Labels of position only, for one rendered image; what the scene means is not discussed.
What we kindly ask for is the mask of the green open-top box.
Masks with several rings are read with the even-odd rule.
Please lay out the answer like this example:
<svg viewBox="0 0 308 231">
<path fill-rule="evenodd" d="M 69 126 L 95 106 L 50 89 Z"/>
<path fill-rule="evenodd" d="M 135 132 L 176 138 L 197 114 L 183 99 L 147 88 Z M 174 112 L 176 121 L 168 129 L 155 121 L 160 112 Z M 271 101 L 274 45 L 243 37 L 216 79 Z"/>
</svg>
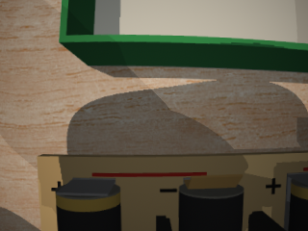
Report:
<svg viewBox="0 0 308 231">
<path fill-rule="evenodd" d="M 62 0 L 59 43 L 87 66 L 308 73 L 308 0 Z"/>
</svg>

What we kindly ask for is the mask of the tan battery holder board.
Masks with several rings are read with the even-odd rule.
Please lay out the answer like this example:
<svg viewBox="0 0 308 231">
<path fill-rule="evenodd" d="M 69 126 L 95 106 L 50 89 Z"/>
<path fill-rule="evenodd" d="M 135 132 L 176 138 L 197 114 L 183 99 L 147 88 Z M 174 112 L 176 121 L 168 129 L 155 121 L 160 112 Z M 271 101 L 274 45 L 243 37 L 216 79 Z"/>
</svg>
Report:
<svg viewBox="0 0 308 231">
<path fill-rule="evenodd" d="M 263 211 L 288 231 L 291 180 L 308 186 L 308 150 L 37 157 L 41 231 L 58 231 L 56 194 L 108 196 L 114 184 L 120 186 L 122 231 L 156 231 L 156 216 L 167 216 L 172 231 L 178 231 L 183 184 L 188 190 L 241 185 L 243 231 L 253 211 Z"/>
</svg>

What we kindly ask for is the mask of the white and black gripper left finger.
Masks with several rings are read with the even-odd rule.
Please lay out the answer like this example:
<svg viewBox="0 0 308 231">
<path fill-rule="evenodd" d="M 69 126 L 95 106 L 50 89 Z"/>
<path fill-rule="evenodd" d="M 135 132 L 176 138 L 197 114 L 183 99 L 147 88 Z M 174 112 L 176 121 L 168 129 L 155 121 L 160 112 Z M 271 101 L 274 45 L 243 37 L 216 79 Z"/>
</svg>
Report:
<svg viewBox="0 0 308 231">
<path fill-rule="evenodd" d="M 156 231 L 172 231 L 170 219 L 166 216 L 156 216 Z"/>
</svg>

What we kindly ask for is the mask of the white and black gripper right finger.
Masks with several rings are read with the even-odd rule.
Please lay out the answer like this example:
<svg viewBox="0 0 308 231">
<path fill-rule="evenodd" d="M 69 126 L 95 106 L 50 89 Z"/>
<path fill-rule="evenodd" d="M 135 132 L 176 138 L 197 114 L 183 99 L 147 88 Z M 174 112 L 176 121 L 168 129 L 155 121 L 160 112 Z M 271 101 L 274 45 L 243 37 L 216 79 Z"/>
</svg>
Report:
<svg viewBox="0 0 308 231">
<path fill-rule="evenodd" d="M 252 212 L 248 218 L 248 231 L 286 231 L 263 211 Z"/>
</svg>

